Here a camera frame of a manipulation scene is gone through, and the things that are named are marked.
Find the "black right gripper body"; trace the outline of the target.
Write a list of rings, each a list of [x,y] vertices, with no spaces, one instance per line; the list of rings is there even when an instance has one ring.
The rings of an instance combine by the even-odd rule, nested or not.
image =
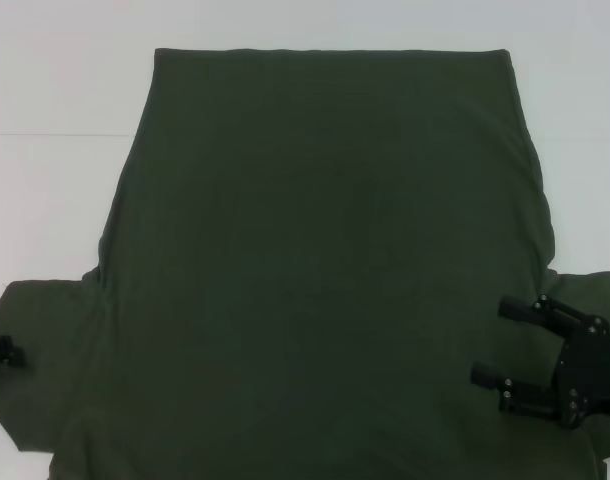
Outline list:
[[[554,374],[560,423],[576,429],[590,416],[610,417],[610,324],[590,316],[565,337]]]

